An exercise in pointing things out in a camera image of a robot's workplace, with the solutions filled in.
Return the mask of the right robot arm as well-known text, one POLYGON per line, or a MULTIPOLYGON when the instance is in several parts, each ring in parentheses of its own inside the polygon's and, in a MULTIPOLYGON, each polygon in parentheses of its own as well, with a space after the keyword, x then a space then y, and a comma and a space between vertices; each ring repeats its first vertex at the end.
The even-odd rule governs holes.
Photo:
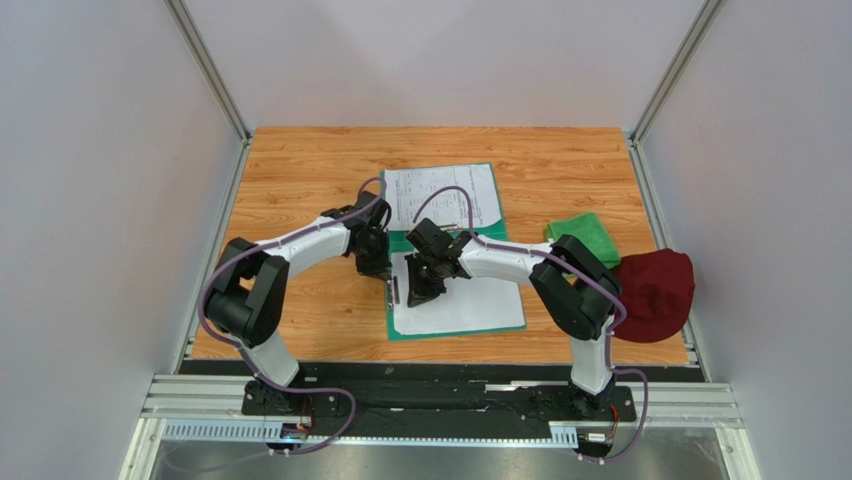
POLYGON ((592 419, 610 411, 615 387, 611 332, 624 313, 622 286, 613 272, 578 238, 550 244, 501 241, 462 231, 451 234, 424 219, 406 235, 408 299, 417 307, 446 293, 450 279, 495 279, 530 286, 553 323, 570 338, 570 395, 565 405, 592 419))

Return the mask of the green file folder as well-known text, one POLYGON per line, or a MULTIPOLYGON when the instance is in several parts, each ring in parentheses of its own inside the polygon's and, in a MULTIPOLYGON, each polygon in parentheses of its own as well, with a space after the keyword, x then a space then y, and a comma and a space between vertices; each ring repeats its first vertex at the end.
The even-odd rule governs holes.
POLYGON ((517 284, 475 278, 461 264, 464 248, 505 240, 506 221, 489 163, 385 170, 390 285, 387 337, 421 340, 523 330, 517 284))

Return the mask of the printed paper sheet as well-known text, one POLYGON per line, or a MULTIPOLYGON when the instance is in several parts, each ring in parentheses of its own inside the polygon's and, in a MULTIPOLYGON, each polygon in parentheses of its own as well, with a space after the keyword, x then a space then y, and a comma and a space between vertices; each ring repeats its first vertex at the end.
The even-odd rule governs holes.
POLYGON ((496 178, 489 163, 384 170, 389 229, 402 232, 424 218, 441 227, 491 227, 503 220, 496 178))

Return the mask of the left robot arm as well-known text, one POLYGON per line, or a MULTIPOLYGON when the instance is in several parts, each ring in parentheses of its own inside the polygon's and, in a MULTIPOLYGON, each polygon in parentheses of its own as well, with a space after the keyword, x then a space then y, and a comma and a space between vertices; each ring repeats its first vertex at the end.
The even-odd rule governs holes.
POLYGON ((359 275, 387 282, 391 278, 387 201, 360 191, 354 204, 322 212, 291 233, 258 243, 230 240, 200 298, 202 327, 230 343, 253 369, 251 400, 285 415, 307 402, 307 393, 292 388, 303 377, 278 326, 287 285, 306 270, 336 257, 353 257, 359 275))

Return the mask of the white paper sheet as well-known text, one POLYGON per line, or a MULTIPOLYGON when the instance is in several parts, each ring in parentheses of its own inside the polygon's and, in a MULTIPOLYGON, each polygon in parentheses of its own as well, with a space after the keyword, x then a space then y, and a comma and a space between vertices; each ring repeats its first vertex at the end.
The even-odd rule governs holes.
POLYGON ((392 341, 518 331, 526 328, 519 286, 497 279, 449 279, 446 292, 423 305, 407 307, 406 254, 390 255, 398 277, 400 304, 386 309, 392 341))

